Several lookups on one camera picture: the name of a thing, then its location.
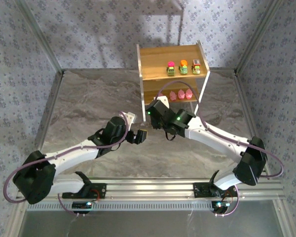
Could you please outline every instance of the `wooden shelf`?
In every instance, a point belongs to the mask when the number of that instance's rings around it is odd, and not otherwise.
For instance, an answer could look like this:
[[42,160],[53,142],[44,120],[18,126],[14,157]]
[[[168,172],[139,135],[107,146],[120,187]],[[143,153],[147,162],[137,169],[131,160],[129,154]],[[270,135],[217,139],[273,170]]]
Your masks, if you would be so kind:
[[[145,105],[150,104],[153,101],[153,98],[157,95],[158,91],[168,82],[172,81],[173,79],[160,79],[160,80],[146,80],[144,81],[144,101]],[[192,86],[192,88],[199,96],[199,92],[197,89],[196,81],[194,78],[186,78],[184,80],[188,84]],[[193,95],[191,99],[184,98],[180,100],[178,97],[176,100],[170,100],[170,92],[173,91],[178,95],[179,90],[182,89],[184,92],[188,89],[188,86],[182,83],[174,83],[169,85],[165,90],[162,91],[162,94],[167,96],[169,102],[192,102],[196,101],[196,97]]]
[[[181,74],[179,70],[180,61],[185,59],[188,63],[188,73]],[[192,73],[193,59],[199,59],[201,62],[200,74]],[[155,48],[140,48],[140,60],[143,80],[156,79],[185,79],[185,78],[204,78],[207,74],[205,61],[200,52],[199,46],[182,45]],[[175,63],[175,75],[168,76],[167,65],[169,61]]]

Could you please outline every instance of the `toy car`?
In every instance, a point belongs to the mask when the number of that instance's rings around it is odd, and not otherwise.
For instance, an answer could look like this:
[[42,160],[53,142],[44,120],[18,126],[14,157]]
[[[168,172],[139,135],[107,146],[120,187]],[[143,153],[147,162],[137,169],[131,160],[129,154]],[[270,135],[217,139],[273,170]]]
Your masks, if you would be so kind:
[[200,63],[199,59],[194,59],[193,65],[192,65],[193,74],[200,74],[201,73],[200,66],[201,66],[201,63]]
[[179,66],[179,70],[181,74],[187,74],[187,61],[181,60],[181,65]]
[[173,76],[174,75],[174,62],[168,62],[168,67],[167,67],[167,74],[169,76]]

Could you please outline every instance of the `marble floor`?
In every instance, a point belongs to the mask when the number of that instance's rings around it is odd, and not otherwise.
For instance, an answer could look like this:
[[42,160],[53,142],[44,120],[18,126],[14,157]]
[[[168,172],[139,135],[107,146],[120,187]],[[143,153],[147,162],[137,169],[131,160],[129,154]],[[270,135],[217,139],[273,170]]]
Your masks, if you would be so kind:
[[[172,103],[171,108],[191,110],[189,103]],[[104,127],[118,115],[117,111],[137,114],[132,128],[148,130],[147,140],[140,145],[124,142],[117,151],[64,173],[82,171],[89,177],[210,178],[215,170],[233,164],[231,158],[199,142],[182,137],[167,141],[163,131],[143,123],[138,73],[126,70],[65,71],[42,151],[78,144]],[[211,72],[201,112],[208,123],[249,138],[232,71]]]

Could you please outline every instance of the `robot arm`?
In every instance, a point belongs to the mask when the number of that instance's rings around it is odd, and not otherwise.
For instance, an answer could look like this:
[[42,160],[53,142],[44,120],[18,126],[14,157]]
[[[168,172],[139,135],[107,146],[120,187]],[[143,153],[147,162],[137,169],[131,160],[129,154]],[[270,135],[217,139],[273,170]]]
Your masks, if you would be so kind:
[[[130,129],[135,115],[132,113],[124,113],[124,115],[128,124],[125,140],[131,144],[142,143],[147,137],[147,132],[138,130],[135,135]],[[91,186],[83,173],[59,174],[79,163],[107,154],[112,150],[112,144],[120,141],[125,133],[124,119],[113,117],[105,128],[98,130],[78,145],[45,155],[40,151],[32,152],[23,165],[40,159],[44,159],[44,161],[19,170],[13,178],[13,183],[29,204],[43,200],[48,194],[89,192]]]
[[[192,113],[185,110],[174,113],[169,108],[166,96],[158,97],[148,106],[146,111],[150,115],[153,128],[163,129],[166,134],[170,133],[174,137],[179,135],[204,143],[235,161],[237,165],[232,169],[228,167],[226,170],[219,170],[214,173],[211,179],[214,192],[226,190],[239,183],[252,186],[257,184],[267,160],[266,154],[223,140],[204,128],[200,118]],[[257,137],[249,140],[227,133],[212,125],[209,126],[212,130],[226,137],[264,149],[262,140]]]

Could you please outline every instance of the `patterned wallpaper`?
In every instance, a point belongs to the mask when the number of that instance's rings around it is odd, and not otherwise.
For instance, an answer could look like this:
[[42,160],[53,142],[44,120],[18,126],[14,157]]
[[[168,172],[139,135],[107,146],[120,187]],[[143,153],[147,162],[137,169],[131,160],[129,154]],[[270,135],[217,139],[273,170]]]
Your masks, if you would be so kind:
[[11,210],[2,195],[3,183],[35,149],[54,77],[14,1],[0,0],[0,236]]
[[235,68],[270,0],[27,0],[63,68],[137,67],[141,47],[202,42]]
[[284,162],[281,179],[296,223],[296,0],[281,6],[241,79],[260,136]]

